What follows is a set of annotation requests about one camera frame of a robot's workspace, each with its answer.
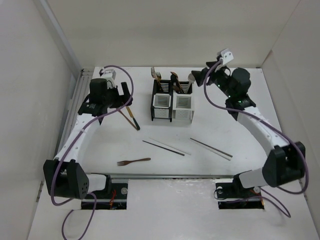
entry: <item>utensil handle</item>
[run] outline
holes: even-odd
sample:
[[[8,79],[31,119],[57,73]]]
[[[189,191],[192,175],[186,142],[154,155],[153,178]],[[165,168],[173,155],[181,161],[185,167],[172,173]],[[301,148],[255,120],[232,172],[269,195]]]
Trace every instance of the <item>utensil handle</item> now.
[[[131,161],[131,163],[133,163],[133,162],[141,162],[141,161],[149,161],[149,160],[151,160],[151,158],[147,157],[147,158],[142,158],[142,159],[138,159],[138,160],[133,160],[133,161]]]
[[[160,91],[163,91],[163,90],[162,90],[162,86],[161,86],[161,82],[160,82],[160,79],[159,79],[159,78],[156,79],[156,82],[157,82],[158,85],[159,85],[159,90],[160,90]]]
[[[185,92],[184,92],[184,90],[183,90],[183,88],[182,88],[182,86],[181,86],[181,84],[180,84],[180,82],[179,82],[179,80],[178,80],[178,79],[176,80],[176,84],[178,85],[178,87],[179,87],[179,89],[180,89],[181,93],[183,93],[183,94],[184,94]]]
[[[133,118],[133,121],[134,121],[134,123],[135,123],[136,129],[139,131],[139,130],[140,130],[140,126],[139,126],[139,124],[137,123],[136,119]]]
[[[130,121],[129,118],[127,118],[127,116],[126,116],[121,110],[119,110],[119,113],[120,113],[122,116],[124,116],[124,118],[131,124],[132,127],[134,127],[135,130],[138,131],[137,127]]]

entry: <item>gray wall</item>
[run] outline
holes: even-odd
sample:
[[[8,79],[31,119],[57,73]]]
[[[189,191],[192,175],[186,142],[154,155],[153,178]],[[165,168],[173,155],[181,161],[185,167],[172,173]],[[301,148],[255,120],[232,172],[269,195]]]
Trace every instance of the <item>gray wall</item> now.
[[[308,205],[320,232],[320,1],[301,0],[262,65],[282,130],[306,146]]]
[[[32,0],[0,0],[0,233],[27,238],[71,72]]]
[[[261,66],[299,0],[48,0],[83,67]]]

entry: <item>metal chopstick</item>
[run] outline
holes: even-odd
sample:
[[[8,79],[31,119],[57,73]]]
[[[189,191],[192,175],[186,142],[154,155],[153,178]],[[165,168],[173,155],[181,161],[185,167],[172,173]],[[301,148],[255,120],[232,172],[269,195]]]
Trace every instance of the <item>metal chopstick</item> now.
[[[181,150],[181,149],[179,149],[179,148],[176,148],[176,147],[170,146],[170,145],[165,144],[165,143],[163,143],[163,142],[161,142],[161,141],[155,140],[155,139],[153,139],[153,138],[151,138],[151,137],[149,137],[149,138],[150,138],[151,140],[153,140],[153,141],[156,141],[156,142],[160,143],[160,144],[166,145],[166,146],[167,146],[167,147],[169,147],[169,148],[172,148],[172,149],[178,150],[178,151],[180,151],[180,152],[182,152],[182,153],[184,153],[184,154],[188,154],[188,155],[190,155],[190,156],[191,156],[191,153],[189,153],[189,152],[187,152],[187,151],[182,151],[182,150]]]
[[[168,149],[168,148],[165,148],[165,147],[163,147],[163,146],[159,146],[159,145],[153,144],[153,143],[148,142],[148,141],[145,141],[145,140],[142,140],[142,142],[145,142],[145,143],[147,143],[147,144],[151,144],[151,145],[156,146],[156,147],[158,147],[158,148],[165,149],[165,150],[168,150],[168,151],[170,151],[170,152],[172,152],[172,153],[175,153],[175,154],[179,154],[179,155],[181,155],[181,156],[184,156],[184,154],[181,153],[181,152],[173,151],[173,150],[171,150],[171,149]]]
[[[214,148],[213,146],[209,146],[209,145],[207,145],[207,144],[205,144],[205,143],[203,143],[203,142],[200,142],[200,141],[198,141],[198,140],[195,140],[195,139],[193,139],[193,138],[191,138],[191,137],[190,137],[190,139],[193,140],[193,141],[195,141],[195,142],[197,142],[197,143],[199,143],[199,144],[202,144],[202,145],[204,145],[204,146],[206,146],[206,147],[208,147],[208,148],[211,148],[211,149],[213,149],[213,150],[215,150],[215,151],[217,151],[217,152],[219,152],[219,153],[222,153],[222,154],[224,154],[224,155],[227,155],[227,156],[230,157],[230,158],[233,158],[232,155],[230,155],[230,154],[228,154],[228,153],[226,153],[226,152],[224,152],[224,151],[221,151],[221,150],[219,150],[219,149],[216,149],[216,148]]]

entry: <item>wire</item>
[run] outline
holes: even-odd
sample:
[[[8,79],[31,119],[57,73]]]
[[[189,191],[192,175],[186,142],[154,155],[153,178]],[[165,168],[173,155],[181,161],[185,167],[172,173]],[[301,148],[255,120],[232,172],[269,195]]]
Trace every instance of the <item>wire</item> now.
[[[114,204],[114,200],[115,200],[116,195],[117,195],[117,192],[116,192],[116,190],[114,189],[114,190],[112,191],[112,198],[111,198],[110,201],[109,201],[110,210],[112,209],[112,205]]]
[[[255,194],[255,195],[258,195],[258,196],[259,196],[259,194],[258,194],[258,193],[256,193],[255,191],[253,191],[252,189],[250,189],[250,192],[252,192],[253,194]]]
[[[291,218],[291,214],[289,212],[289,210],[286,208],[286,206],[278,199],[276,198],[274,195],[272,195],[271,193],[269,193],[268,191],[260,188],[262,192],[265,192],[266,194],[268,194],[270,197],[272,197],[274,200],[276,200],[283,208],[284,210],[281,209],[281,207],[279,207],[275,202],[273,202],[270,198],[265,197],[265,196],[251,196],[251,197],[247,197],[247,198],[243,198],[243,199],[238,199],[238,200],[234,200],[234,201],[226,201],[226,203],[229,204],[234,204],[234,203],[240,203],[240,202],[245,202],[248,201],[250,199],[264,199],[268,202],[270,202],[273,206],[275,206],[280,212],[282,212],[286,217]]]
[[[88,228],[89,228],[89,225],[90,225],[91,220],[92,220],[92,218],[93,218],[93,216],[94,216],[94,213],[95,213],[95,210],[96,210],[96,206],[97,206],[97,197],[96,197],[96,195],[95,195],[93,192],[89,193],[89,195],[93,196],[93,198],[94,198],[93,209],[92,209],[92,213],[91,213],[90,219],[89,219],[89,221],[88,221],[88,224],[86,225],[86,227],[85,227],[85,229],[84,229],[84,232],[82,233],[81,237],[80,237],[78,240],[81,240],[81,239],[85,236],[85,234],[87,233],[87,230],[88,230]],[[63,237],[64,240],[67,240],[66,235],[65,235],[65,224],[66,224],[67,218],[70,216],[70,214],[71,214],[73,211],[74,211],[74,210],[71,210],[71,211],[65,216],[65,218],[64,218],[64,220],[63,220],[63,223],[62,223],[61,234],[62,234],[62,237]]]
[[[261,118],[257,117],[256,115],[253,115],[249,112],[246,112],[246,111],[242,111],[242,110],[238,110],[238,109],[233,109],[233,108],[228,108],[228,107],[223,107],[223,106],[219,106],[217,104],[215,104],[213,101],[211,101],[211,99],[209,98],[208,96],[208,93],[207,93],[207,79],[209,77],[209,75],[212,73],[213,70],[215,70],[215,68],[221,64],[223,62],[222,59],[220,59],[219,61],[217,61],[209,70],[208,72],[206,73],[205,77],[204,77],[204,83],[203,83],[203,90],[204,90],[204,95],[205,95],[205,98],[209,101],[209,103],[211,105],[213,105],[214,107],[218,108],[218,109],[222,109],[222,110],[227,110],[229,112],[236,112],[236,113],[241,113],[241,114],[245,114],[245,115],[248,115],[256,120],[258,120],[259,122],[261,122],[262,124],[264,124],[265,126],[267,126],[269,129],[271,129],[272,131],[276,132],[277,134],[279,134],[281,137],[283,137],[285,140],[287,140],[294,148],[295,150],[297,151],[299,157],[301,158],[302,162],[303,162],[303,166],[304,166],[304,170],[305,170],[305,183],[304,183],[304,186],[303,188],[301,189],[301,191],[289,191],[289,190],[286,190],[280,186],[278,186],[278,189],[288,193],[288,194],[294,194],[294,195],[298,195],[298,194],[303,194],[307,188],[308,188],[308,185],[309,185],[309,170],[308,170],[308,166],[307,166],[307,162],[306,162],[306,159],[303,155],[303,153],[300,151],[300,149],[298,148],[298,146],[287,136],[285,135],[284,133],[282,133],[281,131],[279,131],[278,129],[276,129],[275,127],[271,126],[269,123],[267,123],[266,121],[262,120]]]
[[[216,190],[214,190],[214,192],[213,192],[213,197],[215,198],[215,199],[217,199],[218,201],[222,201],[222,200],[226,200],[227,198],[218,198],[218,193],[217,193],[217,195],[216,195],[216,192],[217,192],[217,189]]]
[[[114,85],[113,85],[112,81],[107,80],[106,82],[107,82],[107,83],[111,83],[111,87],[112,87],[112,88],[114,87]]]

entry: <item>cable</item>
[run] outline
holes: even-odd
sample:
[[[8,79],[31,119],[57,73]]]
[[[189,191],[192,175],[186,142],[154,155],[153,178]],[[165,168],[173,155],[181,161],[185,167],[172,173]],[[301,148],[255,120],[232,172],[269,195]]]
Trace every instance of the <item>cable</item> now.
[[[218,193],[217,193],[217,195],[216,195],[216,192],[217,192],[217,189],[214,190],[214,192],[213,192],[213,197],[214,197],[215,199],[217,199],[218,201],[222,201],[222,200],[226,200],[226,199],[227,199],[227,198],[218,198]]]
[[[86,227],[85,227],[85,229],[84,229],[84,232],[82,233],[81,237],[80,237],[78,240],[81,240],[81,239],[86,235],[87,230],[88,230],[88,228],[89,228],[89,225],[90,225],[90,223],[91,223],[91,220],[92,220],[92,218],[93,218],[93,216],[94,216],[94,213],[95,213],[95,210],[96,210],[96,206],[97,206],[97,197],[96,197],[96,195],[95,195],[93,192],[89,193],[89,195],[93,196],[93,198],[94,198],[94,205],[93,205],[92,213],[91,213],[90,219],[89,219],[89,221],[88,221],[88,224],[86,225]],[[68,240],[68,239],[66,238],[66,235],[65,235],[65,223],[66,223],[66,221],[67,221],[67,218],[70,216],[70,214],[71,214],[73,211],[74,211],[74,210],[71,210],[71,211],[65,216],[65,218],[64,218],[64,220],[63,220],[63,223],[62,223],[61,234],[62,234],[62,237],[63,237],[64,240]]]
[[[258,193],[256,193],[255,191],[253,191],[252,189],[250,189],[250,192],[252,192],[255,195],[259,195]]]
[[[205,98],[209,101],[209,103],[211,105],[213,105],[214,107],[218,108],[218,109],[222,109],[222,110],[227,110],[229,112],[237,112],[237,113],[241,113],[241,114],[245,114],[245,115],[248,115],[256,120],[258,120],[259,122],[261,122],[262,124],[264,124],[265,126],[267,126],[269,129],[271,129],[272,131],[276,132],[277,134],[279,134],[281,137],[283,137],[285,140],[287,140],[294,148],[295,150],[297,151],[297,153],[299,154],[300,158],[302,159],[302,162],[303,162],[303,166],[304,166],[304,170],[305,170],[305,183],[304,183],[304,186],[303,188],[301,189],[301,191],[289,191],[289,190],[286,190],[280,186],[278,186],[277,188],[288,193],[288,194],[294,194],[294,195],[298,195],[298,194],[303,194],[307,188],[308,188],[308,185],[309,185],[309,170],[308,170],[308,166],[307,166],[307,162],[306,162],[306,159],[304,157],[304,155],[302,154],[302,152],[300,151],[300,149],[298,148],[298,146],[287,136],[285,135],[284,133],[282,133],[281,131],[279,131],[278,129],[276,129],[275,127],[271,126],[269,123],[267,123],[266,121],[262,120],[261,118],[257,117],[256,115],[253,115],[251,113],[248,113],[246,111],[242,111],[242,110],[238,110],[238,109],[232,109],[232,108],[228,108],[228,107],[223,107],[223,106],[219,106],[217,104],[215,104],[214,102],[211,101],[211,99],[209,98],[208,96],[208,93],[207,93],[207,79],[209,77],[209,75],[212,73],[213,70],[215,70],[215,68],[221,64],[223,62],[222,59],[220,59],[218,62],[216,62],[209,70],[208,72],[206,73],[205,77],[204,77],[204,83],[203,83],[203,90],[204,90],[204,95],[205,95]]]
[[[107,82],[107,84],[108,84],[108,83],[111,83],[111,87],[112,87],[112,88],[114,87],[114,85],[113,85],[112,81],[107,80],[106,82]]]
[[[114,200],[115,200],[116,195],[117,195],[117,192],[116,192],[116,190],[114,189],[114,190],[112,191],[112,198],[111,198],[110,201],[109,201],[110,210],[112,209],[112,206],[113,206],[113,204],[114,204]]]
[[[271,193],[269,193],[268,191],[260,188],[260,190],[262,192],[265,192],[266,194],[268,194],[270,197],[272,197],[274,200],[276,200],[283,208],[284,210],[282,210],[276,203],[274,203],[270,198],[268,197],[265,197],[265,196],[260,196],[260,195],[257,195],[257,196],[251,196],[251,197],[247,197],[247,198],[243,198],[243,199],[238,199],[238,200],[234,200],[234,201],[226,201],[226,203],[229,203],[229,204],[235,204],[235,203],[240,203],[240,202],[245,202],[245,201],[248,201],[249,199],[264,199],[268,202],[270,202],[273,206],[275,206],[280,212],[282,212],[286,217],[288,218],[291,218],[291,214],[289,212],[289,210],[286,208],[286,206],[278,199],[276,198],[274,195],[272,195]]]
[[[66,201],[57,203],[57,202],[55,201],[55,186],[56,186],[56,181],[57,181],[57,177],[58,177],[60,168],[61,168],[61,166],[62,166],[62,164],[63,164],[66,156],[68,155],[68,153],[70,152],[70,150],[72,149],[72,147],[75,145],[75,143],[77,142],[77,140],[80,138],[80,136],[82,135],[82,133],[84,132],[84,130],[85,130],[90,124],[92,124],[94,121],[96,121],[96,120],[98,120],[98,119],[101,119],[101,118],[104,118],[104,117],[106,117],[106,116],[109,116],[109,115],[111,115],[111,114],[113,114],[113,113],[116,113],[116,112],[118,112],[119,110],[123,109],[123,108],[124,108],[126,105],[128,105],[128,103],[130,103],[130,101],[132,100],[132,97],[133,97],[133,94],[134,94],[134,81],[132,80],[132,77],[130,76],[130,74],[129,74],[126,70],[124,70],[122,67],[120,67],[120,66],[107,65],[107,66],[103,67],[103,69],[106,69],[106,68],[117,68],[117,69],[120,69],[120,70],[122,70],[122,71],[129,77],[130,82],[131,82],[131,94],[130,94],[130,97],[129,97],[128,101],[126,101],[126,103],[125,103],[123,106],[121,106],[121,107],[119,107],[119,108],[117,108],[117,109],[115,109],[115,110],[113,110],[113,111],[111,111],[111,112],[108,112],[108,113],[106,113],[106,114],[103,114],[103,115],[101,115],[101,116],[97,116],[97,117],[95,117],[94,119],[92,119],[91,121],[89,121],[89,122],[83,127],[82,131],[80,131],[79,134],[78,134],[78,135],[74,138],[74,140],[71,142],[71,144],[69,145],[69,147],[67,148],[67,150],[65,151],[65,153],[63,154],[63,156],[61,157],[61,159],[59,159],[59,164],[57,165],[56,170],[55,170],[54,175],[53,175],[53,178],[52,178],[51,190],[50,190],[51,202],[52,202],[52,204],[55,205],[55,206],[64,205],[64,204],[66,204],[66,203],[68,203],[68,202],[70,202],[70,201],[72,200],[72,198],[70,198],[70,199],[68,199],[68,200],[66,200]]]

